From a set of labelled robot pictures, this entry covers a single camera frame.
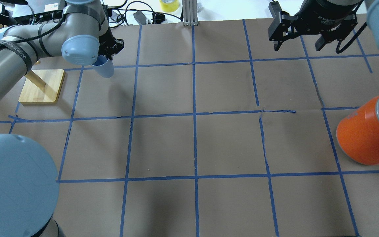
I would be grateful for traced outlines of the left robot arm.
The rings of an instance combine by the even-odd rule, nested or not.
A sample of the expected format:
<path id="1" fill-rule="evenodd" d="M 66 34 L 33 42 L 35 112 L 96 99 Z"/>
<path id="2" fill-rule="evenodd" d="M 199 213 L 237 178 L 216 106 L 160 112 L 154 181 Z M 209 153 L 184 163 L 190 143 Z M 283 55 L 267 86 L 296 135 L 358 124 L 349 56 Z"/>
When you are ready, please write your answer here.
<path id="1" fill-rule="evenodd" d="M 99 0 L 66 0 L 58 23 L 0 26 L 0 100 L 25 77 L 22 104 L 58 101 L 63 69 L 32 67 L 62 56 L 92 66 L 101 77 L 114 74 L 113 56 L 124 48 L 109 28 L 108 9 Z M 59 196 L 57 167 L 47 150 L 17 134 L 0 134 L 0 237 L 63 237 L 53 214 Z"/>

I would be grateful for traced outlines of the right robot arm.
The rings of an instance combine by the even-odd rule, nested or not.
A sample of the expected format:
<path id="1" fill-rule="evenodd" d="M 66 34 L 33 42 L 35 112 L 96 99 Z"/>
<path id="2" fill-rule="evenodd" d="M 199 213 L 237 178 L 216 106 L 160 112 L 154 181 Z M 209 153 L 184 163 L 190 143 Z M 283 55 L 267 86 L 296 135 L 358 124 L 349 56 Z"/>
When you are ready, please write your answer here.
<path id="1" fill-rule="evenodd" d="M 366 6 L 366 22 L 345 45 L 342 45 L 358 24 L 357 11 L 363 3 Z M 304 0 L 295 15 L 283 11 L 275 0 L 272 0 L 268 7 L 273 17 L 268 28 L 268 39 L 273 42 L 275 51 L 287 40 L 303 35 L 319 35 L 315 43 L 316 51 L 336 41 L 338 44 L 335 52 L 340 54 L 349 48 L 367 27 L 372 31 L 379 50 L 379 0 Z"/>

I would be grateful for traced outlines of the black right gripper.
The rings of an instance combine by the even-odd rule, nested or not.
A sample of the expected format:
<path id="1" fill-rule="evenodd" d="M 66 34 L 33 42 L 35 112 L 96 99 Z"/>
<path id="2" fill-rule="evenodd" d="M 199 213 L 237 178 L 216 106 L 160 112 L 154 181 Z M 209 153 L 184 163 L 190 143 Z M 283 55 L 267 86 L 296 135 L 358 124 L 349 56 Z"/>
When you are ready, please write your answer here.
<path id="1" fill-rule="evenodd" d="M 275 14 L 268 28 L 269 41 L 273 42 L 274 51 L 278 51 L 287 40 L 320 34 L 315 42 L 315 50 L 319 52 L 328 43 L 342 41 L 352 32 L 357 25 L 357 7 L 356 0 L 304 0 L 295 15 Z"/>

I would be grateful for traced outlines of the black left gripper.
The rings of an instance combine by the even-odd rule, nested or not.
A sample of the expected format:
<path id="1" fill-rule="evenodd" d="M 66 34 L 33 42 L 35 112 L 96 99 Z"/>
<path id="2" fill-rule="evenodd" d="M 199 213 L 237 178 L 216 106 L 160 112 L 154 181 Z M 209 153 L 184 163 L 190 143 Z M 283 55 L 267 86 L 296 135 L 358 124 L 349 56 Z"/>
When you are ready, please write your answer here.
<path id="1" fill-rule="evenodd" d="M 116 39 L 110 28 L 99 36 L 99 52 L 98 55 L 105 56 L 108 60 L 113 60 L 113 57 L 119 54 L 124 49 L 124 40 Z"/>

